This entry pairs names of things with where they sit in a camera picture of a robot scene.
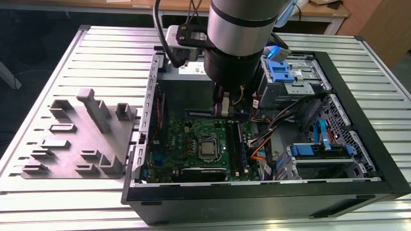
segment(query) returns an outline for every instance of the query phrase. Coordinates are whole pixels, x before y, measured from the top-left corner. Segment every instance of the yellow wire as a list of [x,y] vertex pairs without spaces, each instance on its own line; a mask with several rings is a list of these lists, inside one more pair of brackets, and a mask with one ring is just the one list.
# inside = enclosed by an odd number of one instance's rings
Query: yellow wire
[[242,95],[244,95],[244,88],[242,88],[242,86],[240,86],[240,90],[241,90],[240,98],[238,98],[237,101],[234,101],[234,102],[232,103],[232,105],[236,105],[236,104],[241,101],[241,99],[242,99]]

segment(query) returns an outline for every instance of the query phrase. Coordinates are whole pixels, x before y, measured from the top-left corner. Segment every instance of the wooden desk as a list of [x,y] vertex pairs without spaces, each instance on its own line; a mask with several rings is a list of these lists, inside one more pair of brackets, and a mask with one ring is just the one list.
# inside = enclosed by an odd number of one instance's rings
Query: wooden desk
[[[208,16],[209,1],[202,0],[198,15]],[[186,15],[189,0],[161,0],[161,15]],[[0,0],[0,9],[41,10],[94,13],[134,13],[150,14],[153,0],[130,0],[129,2],[105,2],[105,0]],[[298,20],[298,13],[289,20]],[[329,26],[324,34],[334,35],[349,11],[340,6],[337,10],[325,5],[308,3],[301,8],[301,21],[326,22]]]
[[352,16],[338,35],[365,38],[384,64],[392,68],[411,50],[409,0],[344,0]]

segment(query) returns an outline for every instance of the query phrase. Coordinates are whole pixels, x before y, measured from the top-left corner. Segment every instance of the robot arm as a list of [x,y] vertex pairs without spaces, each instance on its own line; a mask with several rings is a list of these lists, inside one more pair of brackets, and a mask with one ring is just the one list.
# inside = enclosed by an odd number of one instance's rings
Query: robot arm
[[212,0],[206,36],[216,49],[205,51],[208,77],[232,92],[249,82],[276,18],[289,0]]
[[[276,19],[292,0],[210,0],[208,27],[182,24],[168,29],[166,42],[154,21],[173,67],[192,61],[192,48],[204,48],[204,70],[214,82],[213,115],[229,115],[229,93],[253,78],[262,54],[281,62],[290,51],[272,33]],[[206,34],[206,39],[193,34]]]

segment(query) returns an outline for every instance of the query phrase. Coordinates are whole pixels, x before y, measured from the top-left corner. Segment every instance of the metal table surface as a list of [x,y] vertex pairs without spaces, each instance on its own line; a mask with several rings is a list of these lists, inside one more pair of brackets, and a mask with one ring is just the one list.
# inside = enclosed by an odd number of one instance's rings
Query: metal table surface
[[[325,51],[348,84],[392,158],[411,181],[411,95],[369,49],[353,37],[280,34],[292,50]],[[92,87],[105,104],[118,98],[142,106],[153,45],[152,28],[82,27],[61,58],[14,139],[0,160],[0,230],[146,229],[120,204],[120,180],[24,180],[18,175],[36,142],[36,128],[50,116],[52,99]],[[411,196],[372,204],[337,218],[241,221],[165,226],[174,230],[405,230]]]

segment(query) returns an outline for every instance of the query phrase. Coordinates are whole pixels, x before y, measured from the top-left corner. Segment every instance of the green motherboard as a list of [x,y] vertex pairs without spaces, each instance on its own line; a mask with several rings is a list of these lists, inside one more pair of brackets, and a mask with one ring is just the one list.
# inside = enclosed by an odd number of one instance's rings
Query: green motherboard
[[[150,152],[148,182],[172,182],[172,174],[182,168],[222,168],[226,169],[224,181],[257,180],[254,171],[257,167],[250,163],[245,163],[246,170],[241,173],[232,171],[234,162],[229,154],[233,152],[228,139],[233,138],[226,137],[229,134],[225,131],[228,123],[232,121],[216,119],[169,120],[166,140],[164,141],[165,148],[162,151],[153,150]],[[242,142],[246,143],[252,136],[250,125],[248,122],[237,124]]]

